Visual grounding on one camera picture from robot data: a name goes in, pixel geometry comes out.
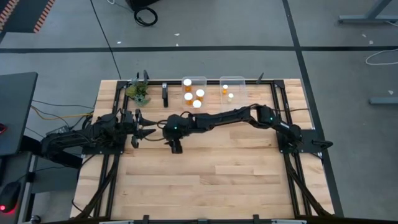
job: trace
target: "desk leg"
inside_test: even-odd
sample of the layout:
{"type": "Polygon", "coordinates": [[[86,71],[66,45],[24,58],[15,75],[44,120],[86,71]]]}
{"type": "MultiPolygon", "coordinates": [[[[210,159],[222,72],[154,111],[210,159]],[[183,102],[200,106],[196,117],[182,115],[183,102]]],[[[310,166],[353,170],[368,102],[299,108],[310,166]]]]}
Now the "desk leg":
{"type": "Polygon", "coordinates": [[[43,157],[42,155],[42,144],[28,136],[23,136],[21,146],[19,147],[21,152],[31,152],[35,156],[43,157]]]}
{"type": "Polygon", "coordinates": [[[363,16],[339,16],[338,22],[397,22],[398,16],[379,16],[392,0],[378,0],[363,16]]]}
{"type": "Polygon", "coordinates": [[[370,105],[398,105],[398,97],[372,97],[370,105]]]}

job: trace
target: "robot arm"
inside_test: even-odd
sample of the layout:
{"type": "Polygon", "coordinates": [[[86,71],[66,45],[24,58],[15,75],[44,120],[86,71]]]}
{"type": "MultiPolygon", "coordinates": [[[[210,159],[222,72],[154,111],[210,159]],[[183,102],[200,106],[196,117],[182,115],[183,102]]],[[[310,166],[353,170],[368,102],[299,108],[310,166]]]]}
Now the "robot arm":
{"type": "Polygon", "coordinates": [[[135,120],[130,111],[125,111],[121,115],[120,122],[116,114],[103,115],[96,123],[89,124],[85,129],[49,134],[41,142],[42,155],[51,161],[78,169],[81,158],[64,152],[64,149],[81,146],[83,149],[93,151],[93,154],[102,154],[102,152],[119,154],[124,149],[128,134],[134,136],[135,141],[132,141],[132,145],[138,147],[138,139],[155,132],[155,129],[139,128],[156,124],[143,119],[139,110],[135,120]]]}
{"type": "Polygon", "coordinates": [[[218,114],[188,113],[187,118],[173,114],[169,116],[167,124],[163,127],[163,137],[168,140],[167,144],[172,148],[172,153],[180,154],[182,153],[182,146],[179,139],[192,133],[204,133],[217,126],[237,122],[246,122],[259,129],[275,129],[286,136],[292,147],[301,144],[300,127],[283,122],[277,118],[273,109],[259,104],[218,114]],[[257,120],[251,116],[252,110],[256,110],[257,120]]]}

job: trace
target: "black metal frame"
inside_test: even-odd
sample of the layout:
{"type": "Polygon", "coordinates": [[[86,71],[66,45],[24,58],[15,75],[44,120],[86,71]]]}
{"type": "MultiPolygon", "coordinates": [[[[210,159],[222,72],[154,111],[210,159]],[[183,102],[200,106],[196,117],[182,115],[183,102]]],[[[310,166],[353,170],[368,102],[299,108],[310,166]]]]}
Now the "black metal frame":
{"type": "MultiPolygon", "coordinates": [[[[258,80],[246,80],[245,81],[247,85],[269,85],[271,88],[272,92],[272,99],[274,101],[274,107],[276,109],[277,116],[282,119],[282,115],[280,113],[280,106],[279,106],[279,101],[278,101],[278,96],[277,96],[277,88],[280,89],[280,94],[282,96],[282,101],[284,104],[284,110],[285,110],[285,115],[287,118],[287,122],[289,124],[292,124],[292,117],[289,111],[289,102],[287,101],[287,94],[285,90],[285,85],[283,80],[261,80],[260,82],[258,80]]],[[[162,86],[163,83],[167,83],[167,85],[181,85],[181,80],[149,80],[148,85],[158,85],[162,86]]],[[[117,112],[118,110],[118,103],[119,103],[119,98],[120,98],[120,93],[121,89],[126,86],[127,81],[118,81],[118,84],[116,85],[116,92],[115,92],[115,97],[114,97],[114,104],[113,104],[113,113],[117,112]]],[[[219,85],[220,81],[219,80],[208,80],[207,85],[219,85]]],[[[124,96],[124,101],[123,101],[123,111],[127,109],[127,104],[128,104],[128,97],[124,96]]],[[[289,175],[288,172],[288,163],[290,163],[290,156],[286,153],[283,153],[284,161],[285,161],[285,166],[286,166],[286,172],[287,172],[287,178],[288,178],[288,183],[289,183],[289,191],[290,191],[290,197],[292,199],[292,207],[294,211],[295,217],[300,216],[300,210],[299,210],[299,203],[297,201],[297,193],[295,190],[295,185],[294,185],[294,180],[293,178],[289,175]]],[[[295,159],[295,165],[296,165],[296,170],[298,173],[298,176],[300,180],[304,183],[305,185],[305,180],[304,180],[304,174],[302,170],[302,165],[301,165],[301,160],[300,160],[300,155],[294,154],[294,159],[295,159]]],[[[119,164],[119,155],[114,156],[114,162],[116,162],[117,166],[119,164]]],[[[103,184],[105,176],[106,176],[106,170],[108,168],[108,163],[109,163],[109,156],[105,155],[104,160],[103,160],[103,166],[101,170],[101,175],[100,175],[100,183],[99,185],[103,184]]],[[[114,190],[116,186],[116,176],[110,183],[109,187],[109,195],[108,195],[108,201],[106,205],[106,215],[105,217],[111,218],[111,211],[112,211],[112,206],[113,206],[113,197],[114,197],[114,190]]],[[[311,215],[311,206],[307,200],[307,198],[303,196],[303,201],[304,201],[304,207],[305,207],[305,214],[306,215],[311,215]]],[[[93,217],[99,217],[100,214],[100,206],[101,206],[101,200],[97,202],[97,205],[95,207],[94,215],[93,217]]],[[[176,220],[164,220],[165,222],[176,222],[176,220]]],[[[178,220],[177,222],[179,223],[190,223],[193,220],[178,220]]],[[[253,220],[219,220],[220,222],[239,222],[239,223],[252,223],[253,220]]],[[[267,222],[269,223],[270,220],[260,220],[261,222],[267,222]]]]}

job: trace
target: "floor tile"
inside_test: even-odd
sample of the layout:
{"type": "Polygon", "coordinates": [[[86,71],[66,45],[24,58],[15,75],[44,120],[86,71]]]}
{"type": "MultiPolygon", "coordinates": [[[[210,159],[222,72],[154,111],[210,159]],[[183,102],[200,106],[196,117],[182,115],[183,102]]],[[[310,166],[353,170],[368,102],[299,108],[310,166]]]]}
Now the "floor tile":
{"type": "MultiPolygon", "coordinates": [[[[34,99],[55,104],[93,106],[101,80],[118,79],[109,53],[91,54],[0,54],[2,74],[37,72],[39,74],[34,99]]],[[[54,107],[33,103],[40,110],[55,115],[81,114],[89,109],[54,107]]],[[[72,125],[77,118],[68,119],[72,125]]],[[[44,135],[65,125],[63,121],[45,121],[33,110],[27,127],[44,135]]],[[[39,138],[30,131],[28,136],[39,138]]]]}
{"type": "MultiPolygon", "coordinates": [[[[339,15],[362,15],[373,0],[290,0],[301,46],[398,45],[398,27],[390,24],[339,24],[339,15]]],[[[398,1],[382,14],[398,16],[398,1]]]]}
{"type": "MultiPolygon", "coordinates": [[[[112,47],[292,45],[282,2],[277,0],[159,1],[150,6],[159,15],[153,27],[137,25],[125,8],[94,2],[112,47]]],[[[125,1],[116,2],[126,6],[125,1]]]]}
{"type": "Polygon", "coordinates": [[[89,0],[56,0],[37,34],[7,33],[1,48],[107,47],[89,0]]]}
{"type": "Polygon", "coordinates": [[[300,78],[294,52],[133,52],[115,53],[122,78],[146,69],[150,78],[242,76],[300,78]]]}
{"type": "Polygon", "coordinates": [[[372,96],[396,96],[397,65],[364,64],[372,53],[304,57],[325,137],[334,142],[329,154],[345,216],[398,220],[397,108],[368,104],[372,96]]]}

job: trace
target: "green plant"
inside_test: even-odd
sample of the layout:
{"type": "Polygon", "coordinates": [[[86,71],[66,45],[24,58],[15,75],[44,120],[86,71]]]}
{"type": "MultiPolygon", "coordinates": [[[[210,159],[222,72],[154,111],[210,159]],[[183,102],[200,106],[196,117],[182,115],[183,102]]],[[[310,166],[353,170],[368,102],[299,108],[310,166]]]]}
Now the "green plant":
{"type": "Polygon", "coordinates": [[[150,98],[146,98],[148,95],[148,74],[144,70],[143,82],[140,82],[138,77],[139,73],[137,73],[137,78],[131,80],[131,85],[126,89],[126,95],[132,98],[138,106],[144,106],[150,101],[150,98]]]}

